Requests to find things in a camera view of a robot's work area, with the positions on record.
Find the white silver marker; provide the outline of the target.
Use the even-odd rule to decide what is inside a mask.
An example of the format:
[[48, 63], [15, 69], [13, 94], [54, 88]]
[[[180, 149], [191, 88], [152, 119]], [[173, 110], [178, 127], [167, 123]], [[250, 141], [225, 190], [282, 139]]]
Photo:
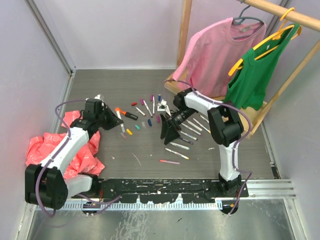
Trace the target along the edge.
[[[119, 110], [115, 110], [116, 114], [117, 114], [117, 117], [122, 120], [122, 117], [121, 117], [121, 113]], [[120, 127], [121, 127], [121, 132], [124, 133], [125, 132], [125, 127], [124, 127], [124, 122], [122, 121], [122, 123], [120, 124]]]

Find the orange highlighter cap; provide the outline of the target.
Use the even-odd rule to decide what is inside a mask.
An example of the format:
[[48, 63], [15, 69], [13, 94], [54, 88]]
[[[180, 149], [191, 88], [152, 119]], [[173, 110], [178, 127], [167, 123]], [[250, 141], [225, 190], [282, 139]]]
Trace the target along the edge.
[[115, 108], [115, 111], [116, 111], [116, 112], [120, 112], [120, 113], [122, 113], [122, 110], [121, 110], [120, 108], [118, 108], [118, 107], [117, 107], [117, 108]]

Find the orange black highlighter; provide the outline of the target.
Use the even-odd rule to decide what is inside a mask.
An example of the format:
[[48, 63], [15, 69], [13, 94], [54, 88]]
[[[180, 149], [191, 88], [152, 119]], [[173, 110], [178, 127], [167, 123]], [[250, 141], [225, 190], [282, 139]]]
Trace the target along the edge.
[[137, 121], [138, 118], [139, 118], [137, 115], [134, 115], [134, 114], [132, 114], [132, 113], [130, 113], [130, 112], [127, 112], [127, 111], [122, 111], [122, 114], [123, 114], [125, 117], [127, 117], [127, 118], [129, 118], [129, 119], [132, 119], [132, 120], [135, 120], [135, 121]]

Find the teal marker pen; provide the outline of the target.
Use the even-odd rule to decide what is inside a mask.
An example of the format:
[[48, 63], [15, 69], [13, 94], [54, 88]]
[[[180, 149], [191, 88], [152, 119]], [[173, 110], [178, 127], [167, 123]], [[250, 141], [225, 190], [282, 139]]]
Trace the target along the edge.
[[184, 149], [184, 150], [190, 150], [190, 147], [182, 145], [182, 144], [179, 144], [179, 143], [170, 142], [170, 144], [172, 146], [175, 146], [175, 147], [178, 147], [178, 148], [181, 148], [181, 149]]

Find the pink cap marker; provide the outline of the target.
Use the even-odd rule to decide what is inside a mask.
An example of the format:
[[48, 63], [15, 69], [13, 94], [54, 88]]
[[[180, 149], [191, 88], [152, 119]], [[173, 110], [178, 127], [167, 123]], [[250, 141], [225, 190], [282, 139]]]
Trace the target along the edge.
[[146, 108], [146, 110], [147, 110], [147, 112], [148, 112], [149, 116], [150, 116], [151, 118], [153, 118], [153, 114], [152, 114], [152, 112], [151, 112], [151, 110], [150, 110], [149, 106], [147, 105], [146, 101], [143, 99], [143, 100], [142, 100], [142, 102], [143, 102], [143, 104], [144, 104], [144, 106], [145, 106], [145, 108]]

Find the purple marker pen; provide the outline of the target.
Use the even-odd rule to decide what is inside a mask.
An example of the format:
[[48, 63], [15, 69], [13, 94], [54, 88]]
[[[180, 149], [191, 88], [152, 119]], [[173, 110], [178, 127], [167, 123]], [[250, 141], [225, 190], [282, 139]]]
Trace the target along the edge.
[[190, 140], [187, 140], [187, 139], [185, 139], [185, 138], [183, 138], [183, 137], [178, 137], [180, 140], [182, 140], [182, 141], [184, 141], [184, 142], [186, 142], [186, 143], [188, 143], [188, 144], [190, 144], [190, 145], [193, 145], [194, 143], [192, 142], [192, 141], [190, 141]]

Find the purple cap white marker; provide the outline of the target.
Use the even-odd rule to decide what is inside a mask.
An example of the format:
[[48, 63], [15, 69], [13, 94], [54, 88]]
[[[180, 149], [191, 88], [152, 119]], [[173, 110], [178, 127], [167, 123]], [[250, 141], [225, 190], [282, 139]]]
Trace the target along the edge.
[[155, 96], [152, 95], [152, 114], [155, 115]]

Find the magenta marker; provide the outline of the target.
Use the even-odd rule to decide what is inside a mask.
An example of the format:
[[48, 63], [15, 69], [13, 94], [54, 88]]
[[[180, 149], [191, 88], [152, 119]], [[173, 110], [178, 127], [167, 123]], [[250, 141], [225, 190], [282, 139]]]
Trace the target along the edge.
[[190, 131], [192, 131], [192, 132], [196, 133], [196, 134], [197, 134], [197, 135], [199, 135], [199, 136], [201, 136], [201, 135], [202, 135], [199, 131], [197, 131], [197, 130], [193, 129], [192, 127], [190, 127], [190, 126], [188, 126], [188, 125], [186, 125], [186, 124], [184, 124], [184, 123], [181, 123], [181, 125], [182, 125], [183, 127], [187, 128], [188, 130], [190, 130]]

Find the grey marker pen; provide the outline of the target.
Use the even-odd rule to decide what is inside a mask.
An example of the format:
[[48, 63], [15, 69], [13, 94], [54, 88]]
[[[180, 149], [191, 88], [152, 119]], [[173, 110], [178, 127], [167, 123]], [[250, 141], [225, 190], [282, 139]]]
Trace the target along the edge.
[[200, 132], [203, 131], [202, 128], [200, 128], [199, 126], [197, 126], [196, 124], [194, 124], [193, 122], [191, 122], [190, 120], [186, 120], [188, 124], [190, 124], [191, 126], [193, 126], [195, 129], [199, 130]]

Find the red cap marker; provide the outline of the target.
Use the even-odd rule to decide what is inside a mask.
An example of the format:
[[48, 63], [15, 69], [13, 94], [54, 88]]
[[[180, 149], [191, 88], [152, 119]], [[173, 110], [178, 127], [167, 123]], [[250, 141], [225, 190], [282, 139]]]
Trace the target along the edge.
[[139, 112], [139, 113], [141, 113], [143, 116], [147, 116], [142, 110], [140, 110], [138, 107], [135, 107], [136, 108], [136, 110]]

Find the light pink marker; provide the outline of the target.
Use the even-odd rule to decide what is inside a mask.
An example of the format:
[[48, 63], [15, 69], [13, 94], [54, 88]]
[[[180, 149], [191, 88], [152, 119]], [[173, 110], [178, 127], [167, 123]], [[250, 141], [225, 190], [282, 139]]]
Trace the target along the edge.
[[165, 163], [165, 164], [171, 164], [171, 165], [180, 165], [180, 162], [177, 161], [169, 161], [169, 160], [164, 160], [164, 159], [160, 159], [159, 162], [161, 163]]

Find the yellow cap marker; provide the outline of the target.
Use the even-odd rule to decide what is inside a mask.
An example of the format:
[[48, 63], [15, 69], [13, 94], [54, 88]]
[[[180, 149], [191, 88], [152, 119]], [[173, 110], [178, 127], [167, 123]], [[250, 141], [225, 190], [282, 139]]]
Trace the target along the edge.
[[208, 132], [209, 134], [211, 134], [211, 131], [207, 128], [207, 127], [205, 127], [202, 123], [200, 123], [197, 119], [195, 119], [195, 118], [192, 118], [193, 119], [193, 121], [195, 122], [195, 123], [197, 123], [202, 129], [204, 129], [206, 132]]

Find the yellow marker pen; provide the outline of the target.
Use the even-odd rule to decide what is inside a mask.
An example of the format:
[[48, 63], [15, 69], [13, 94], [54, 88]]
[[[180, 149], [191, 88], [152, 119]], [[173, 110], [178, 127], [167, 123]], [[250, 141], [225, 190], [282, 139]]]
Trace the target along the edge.
[[179, 156], [179, 157], [181, 157], [181, 158], [184, 158], [184, 159], [186, 159], [186, 160], [189, 160], [190, 158], [188, 157], [188, 156], [185, 156], [185, 155], [183, 155], [183, 154], [181, 154], [181, 153], [179, 153], [179, 152], [177, 152], [177, 151], [174, 151], [174, 150], [172, 150], [172, 149], [169, 149], [169, 148], [164, 148], [166, 151], [168, 151], [168, 152], [170, 152], [170, 153], [173, 153], [173, 154], [175, 154], [175, 155], [177, 155], [177, 156]]

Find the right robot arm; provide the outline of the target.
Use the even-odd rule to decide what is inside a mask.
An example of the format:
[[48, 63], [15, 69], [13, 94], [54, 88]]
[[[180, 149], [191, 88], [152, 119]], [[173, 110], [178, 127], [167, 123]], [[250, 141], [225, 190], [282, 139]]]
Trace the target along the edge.
[[194, 113], [207, 116], [211, 137], [219, 146], [220, 170], [218, 187], [225, 197], [231, 197], [241, 186], [241, 173], [238, 170], [238, 144], [244, 127], [237, 109], [232, 102], [225, 104], [214, 101], [192, 88], [183, 90], [174, 97], [173, 114], [161, 114], [160, 138], [167, 145], [178, 139], [180, 125]]

